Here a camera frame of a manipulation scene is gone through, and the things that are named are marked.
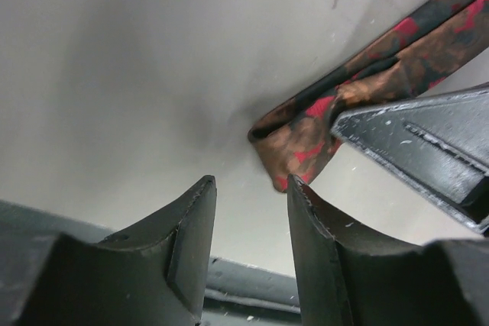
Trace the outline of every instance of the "black plastic part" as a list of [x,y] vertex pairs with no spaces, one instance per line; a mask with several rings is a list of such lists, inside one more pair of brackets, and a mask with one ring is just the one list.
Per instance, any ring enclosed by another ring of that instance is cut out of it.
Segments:
[[347,111],[332,133],[473,231],[489,228],[489,84]]
[[203,177],[175,202],[99,244],[4,229],[0,324],[195,326],[215,200],[214,178]]
[[369,228],[299,178],[287,189],[303,326],[489,325],[489,240],[417,247]]
[[[187,219],[196,219],[196,216],[194,214],[186,215],[182,224]],[[151,216],[150,227],[153,229],[158,227],[159,220],[163,221],[160,224],[166,227],[164,222],[167,220],[165,218],[163,216]],[[203,220],[205,216],[198,215],[198,219]],[[192,222],[189,221],[186,224],[187,229],[189,228],[188,224]],[[138,231],[138,228],[131,228],[134,231]],[[56,245],[56,240],[60,236],[59,232],[69,234],[82,243],[99,242],[105,237],[114,234],[114,231],[108,228],[101,228],[94,224],[74,221],[70,218],[0,200],[0,233],[10,233],[11,235],[12,230],[28,230],[28,232],[24,234],[17,232],[16,235],[18,237],[15,239],[12,239],[11,236],[5,238],[0,235],[0,280],[5,285],[0,288],[0,324],[5,324],[4,320],[11,320],[12,314],[21,314],[30,294],[34,290],[38,291],[35,288],[37,278],[40,272],[45,271],[43,270],[44,265],[50,265],[50,261],[47,258],[51,254],[52,246]],[[152,230],[144,231],[141,232],[141,235],[151,235],[151,232]],[[193,245],[193,242],[188,240],[192,236],[188,234],[189,232],[186,231],[186,235],[181,237],[181,245]],[[124,241],[128,240],[128,235],[126,231],[121,231],[119,234],[109,238],[113,241]],[[12,248],[23,249],[24,251],[13,251]],[[71,250],[65,253],[68,257],[71,254]],[[177,275],[179,273],[178,262],[173,261],[173,264],[177,267],[173,282],[167,280],[167,283],[172,284],[170,286],[172,290],[176,289],[175,286],[178,286],[177,283],[179,282],[179,276]],[[215,257],[211,257],[208,264],[204,310],[200,322],[202,326],[245,326],[250,324],[250,318],[252,318],[252,324],[257,326],[298,326],[301,324],[299,296],[297,295],[297,285],[294,278]],[[184,273],[180,274],[180,278],[185,276]],[[126,276],[134,276],[134,272],[128,273]],[[182,296],[180,290],[176,290],[175,293],[175,296],[179,299],[191,299],[191,294],[196,299],[198,298],[197,294],[193,292],[190,292],[187,297]],[[193,304],[201,305],[202,299],[200,299],[200,302],[195,301]],[[111,312],[114,310],[107,308],[105,311]],[[142,307],[139,311],[145,312],[150,311],[150,309]],[[14,323],[13,321],[5,322],[7,324]],[[67,318],[62,324],[79,324],[79,322],[76,319]]]

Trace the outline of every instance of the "folded fabric strap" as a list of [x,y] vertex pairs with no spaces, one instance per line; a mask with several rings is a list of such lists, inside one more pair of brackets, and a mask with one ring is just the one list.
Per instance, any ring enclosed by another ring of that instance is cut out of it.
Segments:
[[339,148],[343,111],[414,98],[489,46],[489,0],[430,0],[370,46],[262,117],[248,132],[276,190],[311,183]]

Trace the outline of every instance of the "white surface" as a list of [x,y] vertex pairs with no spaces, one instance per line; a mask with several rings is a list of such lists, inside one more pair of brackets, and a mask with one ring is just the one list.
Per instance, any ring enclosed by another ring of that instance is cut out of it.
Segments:
[[[424,1],[1,0],[0,196],[123,228],[214,174],[213,254],[293,274],[246,132]],[[369,163],[344,147],[313,187],[403,239],[468,235]]]

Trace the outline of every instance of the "fabric fold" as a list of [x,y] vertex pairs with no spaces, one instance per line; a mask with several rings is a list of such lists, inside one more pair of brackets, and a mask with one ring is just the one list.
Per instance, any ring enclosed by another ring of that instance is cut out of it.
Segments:
[[248,132],[276,190],[311,183],[339,148],[329,133],[350,108],[414,98],[489,46],[489,0],[430,0]]

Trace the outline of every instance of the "red and black camouflage fabric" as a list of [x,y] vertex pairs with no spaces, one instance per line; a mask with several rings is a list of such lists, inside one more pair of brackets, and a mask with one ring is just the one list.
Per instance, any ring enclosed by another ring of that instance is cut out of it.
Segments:
[[343,111],[414,98],[489,46],[489,0],[430,0],[347,63],[270,111],[248,132],[280,192],[311,183],[339,148]]

